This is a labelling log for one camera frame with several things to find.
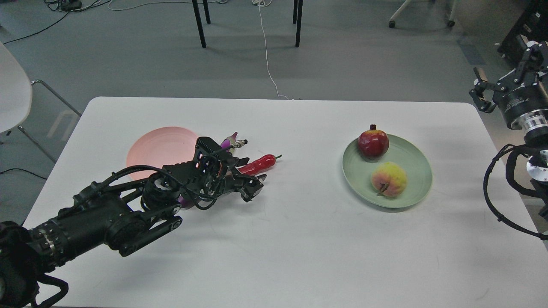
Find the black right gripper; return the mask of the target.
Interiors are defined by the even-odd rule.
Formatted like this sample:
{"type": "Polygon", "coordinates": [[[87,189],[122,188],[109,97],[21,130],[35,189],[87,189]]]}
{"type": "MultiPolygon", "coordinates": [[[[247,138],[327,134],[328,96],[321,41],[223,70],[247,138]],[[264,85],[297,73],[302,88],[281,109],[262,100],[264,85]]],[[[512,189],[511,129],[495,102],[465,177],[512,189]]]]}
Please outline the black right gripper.
{"type": "Polygon", "coordinates": [[[547,110],[547,89],[542,83],[547,76],[547,41],[529,41],[524,35],[517,35],[523,54],[513,73],[508,73],[497,84],[488,81],[483,68],[474,67],[474,87],[469,94],[474,105],[482,113],[492,113],[498,107],[507,128],[522,128],[520,118],[529,113],[547,110]],[[485,98],[486,90],[495,92],[493,101],[485,98]]]}

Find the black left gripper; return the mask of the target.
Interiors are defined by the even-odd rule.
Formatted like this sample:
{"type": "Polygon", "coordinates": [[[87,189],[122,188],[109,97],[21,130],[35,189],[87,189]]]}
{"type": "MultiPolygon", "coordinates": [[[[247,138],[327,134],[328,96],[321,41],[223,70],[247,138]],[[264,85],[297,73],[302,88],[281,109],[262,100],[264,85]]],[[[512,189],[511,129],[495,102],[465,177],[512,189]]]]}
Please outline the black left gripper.
{"type": "Polygon", "coordinates": [[[248,157],[233,156],[240,144],[222,148],[210,137],[197,138],[192,160],[164,165],[163,195],[177,201],[182,195],[191,201],[213,201],[222,195],[238,192],[245,202],[252,201],[262,188],[267,174],[239,174],[236,168],[249,163],[248,157]]]}

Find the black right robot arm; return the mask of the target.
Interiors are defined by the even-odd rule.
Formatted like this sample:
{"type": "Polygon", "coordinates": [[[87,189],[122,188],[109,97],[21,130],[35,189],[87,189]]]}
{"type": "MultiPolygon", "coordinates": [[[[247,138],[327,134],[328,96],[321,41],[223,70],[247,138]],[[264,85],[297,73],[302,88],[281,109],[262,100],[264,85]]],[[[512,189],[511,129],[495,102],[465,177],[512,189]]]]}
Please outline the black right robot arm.
{"type": "Polygon", "coordinates": [[[507,128],[523,131],[524,144],[507,144],[492,159],[483,179],[483,193],[490,211],[499,222],[507,226],[547,240],[542,233],[528,230],[505,217],[491,202],[488,182],[495,164],[507,157],[505,177],[507,183],[519,194],[548,201],[548,96],[547,80],[548,49],[546,41],[534,41],[524,35],[516,37],[522,49],[517,66],[496,82],[489,82],[481,68],[474,68],[476,80],[469,94],[477,109],[491,113],[501,112],[507,128]]]}

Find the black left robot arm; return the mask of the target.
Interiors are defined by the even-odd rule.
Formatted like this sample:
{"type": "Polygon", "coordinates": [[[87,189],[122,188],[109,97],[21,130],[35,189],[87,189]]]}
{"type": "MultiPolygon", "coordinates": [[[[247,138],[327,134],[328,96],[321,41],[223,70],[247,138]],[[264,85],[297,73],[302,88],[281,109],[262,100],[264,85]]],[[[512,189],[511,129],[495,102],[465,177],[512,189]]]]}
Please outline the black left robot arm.
{"type": "Polygon", "coordinates": [[[129,166],[91,183],[35,228],[1,222],[1,306],[49,308],[69,290],[51,277],[57,267],[101,244],[126,257],[178,228],[186,205],[207,210],[236,192],[252,201],[264,187],[266,174],[245,172],[249,159],[233,156],[233,145],[203,136],[194,148],[188,162],[129,166]]]}

